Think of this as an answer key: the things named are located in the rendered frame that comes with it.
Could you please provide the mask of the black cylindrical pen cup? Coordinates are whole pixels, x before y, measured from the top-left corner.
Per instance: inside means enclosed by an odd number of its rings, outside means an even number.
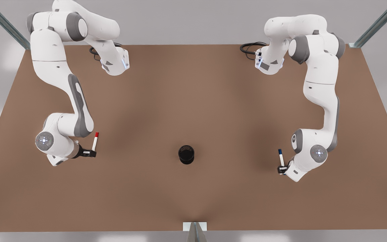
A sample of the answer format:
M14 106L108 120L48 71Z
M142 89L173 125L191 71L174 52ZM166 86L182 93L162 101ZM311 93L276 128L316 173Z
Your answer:
M183 145L178 150L178 156L183 164L191 164L195 158L195 151L190 145Z

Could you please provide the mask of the silver frame post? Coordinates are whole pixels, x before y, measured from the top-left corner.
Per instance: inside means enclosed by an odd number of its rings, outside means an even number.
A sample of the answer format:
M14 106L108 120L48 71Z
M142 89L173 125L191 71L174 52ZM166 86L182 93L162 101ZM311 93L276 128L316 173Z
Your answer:
M188 231L187 242L207 242L207 222L183 222L183 231Z
M349 43L348 46L350 48L362 48L386 23L387 9L354 43Z
M0 26L13 37L22 47L30 50L29 41L15 28L12 23L0 12Z

